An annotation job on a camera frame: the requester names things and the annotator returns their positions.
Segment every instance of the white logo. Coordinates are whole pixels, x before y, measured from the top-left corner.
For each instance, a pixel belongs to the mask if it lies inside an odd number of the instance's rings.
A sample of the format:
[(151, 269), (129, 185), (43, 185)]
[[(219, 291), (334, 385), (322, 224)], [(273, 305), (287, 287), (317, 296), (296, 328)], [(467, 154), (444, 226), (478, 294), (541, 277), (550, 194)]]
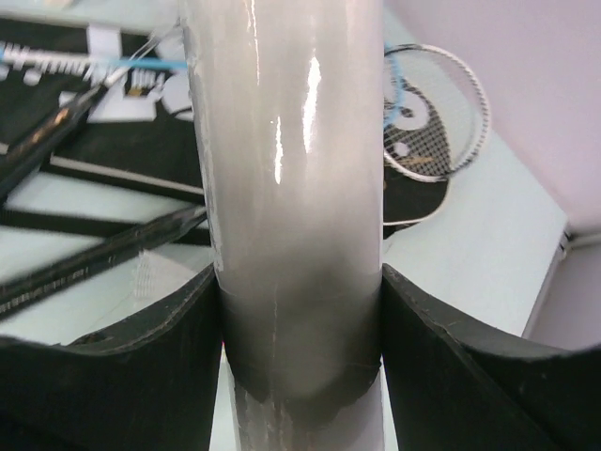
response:
[[(107, 59), (122, 57), (121, 33), (116, 28), (90, 25), (86, 29), (87, 47), (90, 56)], [(20, 70), (23, 65), (13, 65)], [(0, 82), (7, 79), (10, 66), (0, 64)], [(102, 83), (108, 70), (90, 66), (65, 64), (39, 64), (23, 74), (23, 82), (28, 86), (39, 83), (44, 73), (69, 73), (81, 76), (92, 85)], [(131, 91), (145, 91), (145, 96), (130, 95), (126, 92), (126, 84), (130, 82)], [(62, 92), (59, 104), (64, 104), (75, 96), (74, 92)], [(135, 69), (131, 71), (130, 80), (123, 79), (113, 86), (100, 104), (90, 113), (88, 122), (151, 122), (157, 117), (157, 102), (161, 101), (165, 110), (179, 120), (193, 121), (190, 85), (185, 70), (173, 70), (168, 78), (164, 73), (154, 70)]]

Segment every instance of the racket shaft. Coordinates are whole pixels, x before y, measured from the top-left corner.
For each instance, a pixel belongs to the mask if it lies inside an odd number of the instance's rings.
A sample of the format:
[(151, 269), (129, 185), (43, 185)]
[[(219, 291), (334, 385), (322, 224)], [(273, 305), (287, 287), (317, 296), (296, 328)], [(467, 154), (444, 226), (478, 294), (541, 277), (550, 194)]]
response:
[(0, 286), (0, 319), (135, 258), (145, 249), (178, 240), (206, 219), (203, 207), (178, 210), (25, 277), (9, 281)]
[(107, 92), (104, 85), (54, 110), (27, 132), (0, 163), (0, 199), (6, 199), (29, 175), (36, 172), (61, 143), (86, 119), (90, 109)]

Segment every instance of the glossy pole surface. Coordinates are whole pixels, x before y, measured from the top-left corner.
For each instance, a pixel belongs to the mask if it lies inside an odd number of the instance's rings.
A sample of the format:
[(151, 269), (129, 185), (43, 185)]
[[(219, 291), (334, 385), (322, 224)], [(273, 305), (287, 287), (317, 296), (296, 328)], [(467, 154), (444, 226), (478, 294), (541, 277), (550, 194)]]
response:
[(379, 451), (381, 1), (181, 2), (241, 447)]

